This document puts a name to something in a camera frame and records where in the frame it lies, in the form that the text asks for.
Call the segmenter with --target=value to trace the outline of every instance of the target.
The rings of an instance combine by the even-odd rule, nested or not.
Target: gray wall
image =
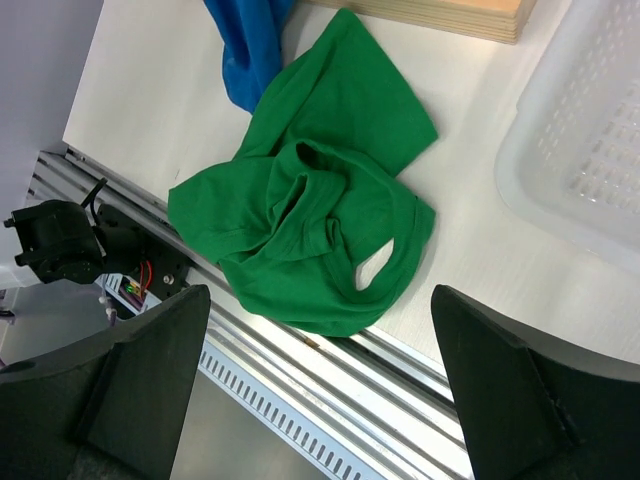
[[[0,328],[0,358],[7,364],[37,357],[108,328],[100,287],[59,280],[16,292],[13,325]]]
[[[103,0],[0,0],[0,218],[60,149]]]
[[[196,373],[171,480],[326,478],[224,390]]]

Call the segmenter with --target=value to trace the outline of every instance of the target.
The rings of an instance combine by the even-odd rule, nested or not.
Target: cable
[[[106,307],[104,311],[107,314],[107,320],[109,320],[109,326],[115,327],[116,320],[118,318],[118,312],[116,311],[115,308],[113,308],[111,299],[107,295],[107,274],[106,273],[102,275],[101,285],[102,285],[102,295],[100,296],[100,298],[98,298],[98,301],[100,302],[100,305],[104,305]]]
[[[149,288],[153,281],[153,267],[151,266],[151,262],[146,260],[145,263],[147,264],[147,270],[149,270],[149,278],[146,282],[144,281],[144,263],[140,262],[140,293],[138,296],[142,299],[144,299],[144,292]]]
[[[153,268],[151,267],[151,262],[147,260],[147,268],[149,269],[149,279],[147,283],[144,285],[144,289],[147,290],[151,285],[151,281],[153,280]]]
[[[107,184],[107,181],[108,180],[106,178],[104,177],[101,178],[100,181],[96,184],[96,186],[91,189],[91,191],[87,194],[85,199],[80,204],[82,208],[89,207],[89,210],[91,211],[91,216],[93,217],[93,221],[96,225],[100,225],[100,219],[96,214],[96,206],[95,206],[96,197],[98,196],[98,193],[100,193],[100,190],[102,190],[102,188]]]

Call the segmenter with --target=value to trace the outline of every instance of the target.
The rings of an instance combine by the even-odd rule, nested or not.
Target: wooden block
[[[328,7],[516,43],[536,0],[307,0]]]

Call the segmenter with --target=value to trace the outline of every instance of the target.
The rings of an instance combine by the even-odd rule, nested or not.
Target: metal extrusion rail
[[[376,328],[350,339],[306,334],[245,311],[222,272],[189,250],[166,205],[69,150],[40,154],[36,199],[120,209],[193,261],[187,282],[211,291],[200,370],[329,478],[473,478],[444,369]]]

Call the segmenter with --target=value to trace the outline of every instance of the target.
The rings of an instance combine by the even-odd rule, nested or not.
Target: wooden board
[[[308,0],[333,8],[516,43],[536,0]]]

